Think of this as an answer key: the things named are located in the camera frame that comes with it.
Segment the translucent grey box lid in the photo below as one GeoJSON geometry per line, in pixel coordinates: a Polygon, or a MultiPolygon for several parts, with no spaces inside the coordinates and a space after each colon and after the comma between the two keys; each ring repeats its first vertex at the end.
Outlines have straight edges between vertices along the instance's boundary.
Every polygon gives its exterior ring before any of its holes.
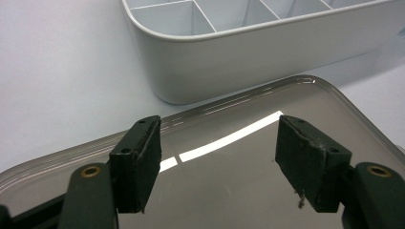
{"type": "Polygon", "coordinates": [[[0,174],[0,229],[405,229],[405,155],[325,80],[300,75],[161,117],[144,212],[115,205],[109,154],[129,131],[0,174]],[[335,213],[316,212],[275,161],[279,118],[352,153],[335,213]]]}

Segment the white compartment storage box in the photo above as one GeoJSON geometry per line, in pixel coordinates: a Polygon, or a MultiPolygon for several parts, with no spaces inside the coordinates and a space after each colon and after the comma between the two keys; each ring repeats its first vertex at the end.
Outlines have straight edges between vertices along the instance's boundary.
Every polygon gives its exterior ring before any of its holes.
{"type": "Polygon", "coordinates": [[[121,0],[153,92],[229,94],[369,52],[405,29],[405,0],[121,0]]]}

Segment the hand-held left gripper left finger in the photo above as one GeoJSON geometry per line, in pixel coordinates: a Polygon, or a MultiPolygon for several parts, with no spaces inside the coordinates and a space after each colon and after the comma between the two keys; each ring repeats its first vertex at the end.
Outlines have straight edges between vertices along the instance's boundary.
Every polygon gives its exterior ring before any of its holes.
{"type": "Polygon", "coordinates": [[[109,154],[114,200],[123,213],[144,212],[160,171],[158,115],[137,121],[109,154]]]}

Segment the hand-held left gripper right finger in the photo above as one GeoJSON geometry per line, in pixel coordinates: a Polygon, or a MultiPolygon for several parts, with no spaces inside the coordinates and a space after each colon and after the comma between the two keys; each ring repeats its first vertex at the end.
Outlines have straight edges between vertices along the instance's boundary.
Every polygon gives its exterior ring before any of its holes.
{"type": "Polygon", "coordinates": [[[352,153],[304,119],[281,115],[275,161],[290,185],[319,213],[335,213],[337,183],[352,153]]]}

